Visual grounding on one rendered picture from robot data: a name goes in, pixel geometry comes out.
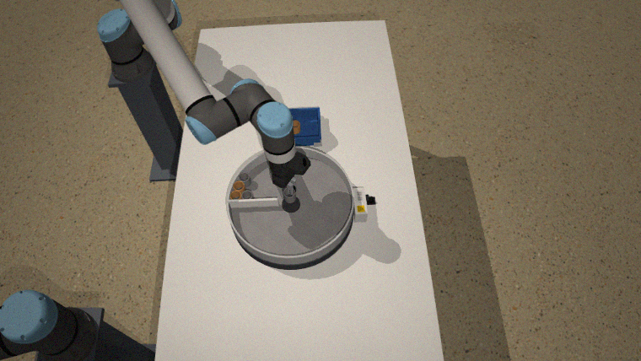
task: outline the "blue joint cap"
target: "blue joint cap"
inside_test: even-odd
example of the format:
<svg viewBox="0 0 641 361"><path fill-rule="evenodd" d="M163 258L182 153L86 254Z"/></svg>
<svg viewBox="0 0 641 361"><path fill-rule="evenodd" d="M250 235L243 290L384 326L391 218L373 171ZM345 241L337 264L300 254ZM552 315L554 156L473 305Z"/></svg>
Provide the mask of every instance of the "blue joint cap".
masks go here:
<svg viewBox="0 0 641 361"><path fill-rule="evenodd" d="M276 101L263 105L256 115L258 127L271 138L282 138L292 131L294 126L292 112L285 104Z"/></svg>
<svg viewBox="0 0 641 361"><path fill-rule="evenodd" d="M58 321L53 299L40 292L19 291L0 309L0 332L15 343L34 343L45 338Z"/></svg>
<svg viewBox="0 0 641 361"><path fill-rule="evenodd" d="M205 127L205 125L198 119L188 116L185 118L185 123L187 124L187 127L189 127L191 134L193 134L194 137L196 137L196 140L201 144L209 144L216 140L216 136L213 132L210 131L209 128Z"/></svg>
<svg viewBox="0 0 641 361"><path fill-rule="evenodd" d="M116 40L125 33L131 22L125 10L121 8L111 10L102 15L98 21L98 36L104 43Z"/></svg>
<svg viewBox="0 0 641 361"><path fill-rule="evenodd" d="M243 79L243 80L240 80L238 83L236 83L236 85L231 87L230 93L233 93L234 89L238 88L242 84L258 84L258 82L255 81L254 79Z"/></svg>
<svg viewBox="0 0 641 361"><path fill-rule="evenodd" d="M178 9L178 4L175 3L175 0L171 0L171 2L174 4L175 16L178 17L178 23L176 23L175 25L175 27L178 29L180 24L182 24L182 16L180 16L180 10Z"/></svg>

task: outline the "speckled floor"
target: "speckled floor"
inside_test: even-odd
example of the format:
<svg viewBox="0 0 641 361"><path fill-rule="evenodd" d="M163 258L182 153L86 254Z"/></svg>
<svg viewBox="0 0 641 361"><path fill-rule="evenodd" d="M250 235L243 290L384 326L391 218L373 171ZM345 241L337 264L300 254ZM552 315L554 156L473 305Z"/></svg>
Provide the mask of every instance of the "speckled floor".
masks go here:
<svg viewBox="0 0 641 361"><path fill-rule="evenodd" d="M88 4L0 12L0 300L155 343L173 184L107 87L120 4ZM641 359L640 2L178 5L192 57L213 26L387 21L446 360Z"/></svg>

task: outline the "concrete floor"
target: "concrete floor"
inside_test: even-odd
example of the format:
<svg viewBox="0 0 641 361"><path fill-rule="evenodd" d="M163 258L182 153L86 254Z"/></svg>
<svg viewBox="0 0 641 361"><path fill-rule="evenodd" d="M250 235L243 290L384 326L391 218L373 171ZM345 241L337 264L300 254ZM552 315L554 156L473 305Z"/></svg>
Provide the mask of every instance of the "concrete floor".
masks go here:
<svg viewBox="0 0 641 361"><path fill-rule="evenodd" d="M35 289L155 343L173 183L116 89L113 0L0 20L0 300ZM178 0L199 29L384 19L446 360L641 359L641 3ZM184 111L170 90L181 120Z"/></svg>

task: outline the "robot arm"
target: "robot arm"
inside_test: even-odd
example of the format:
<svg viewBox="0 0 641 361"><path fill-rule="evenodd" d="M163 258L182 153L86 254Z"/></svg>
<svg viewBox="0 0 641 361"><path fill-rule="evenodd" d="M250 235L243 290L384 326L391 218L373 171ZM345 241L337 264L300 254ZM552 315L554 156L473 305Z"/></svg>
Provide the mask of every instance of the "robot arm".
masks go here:
<svg viewBox="0 0 641 361"><path fill-rule="evenodd" d="M274 185L285 188L294 175L305 173L310 160L296 151L289 108L276 102L258 82L242 80L219 101L209 93L172 33L180 24L175 3L121 0L121 4L124 12L108 13L98 26L116 78L126 82L155 61L186 109L186 125L200 143L210 143L250 121L261 135Z"/></svg>

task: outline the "white table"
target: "white table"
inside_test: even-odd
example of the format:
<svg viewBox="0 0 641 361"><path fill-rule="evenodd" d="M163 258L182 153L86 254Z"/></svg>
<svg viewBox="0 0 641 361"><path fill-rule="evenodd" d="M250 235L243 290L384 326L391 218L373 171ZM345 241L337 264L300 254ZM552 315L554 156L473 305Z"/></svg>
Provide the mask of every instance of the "white table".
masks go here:
<svg viewBox="0 0 641 361"><path fill-rule="evenodd" d="M246 124L207 146L185 132L156 360L443 359L385 22L202 30L196 64L220 77L211 84L223 72L204 67L220 61L289 107L319 106L320 149L377 206L327 261L267 267L241 249L225 210L232 175L261 150L256 130Z"/></svg>

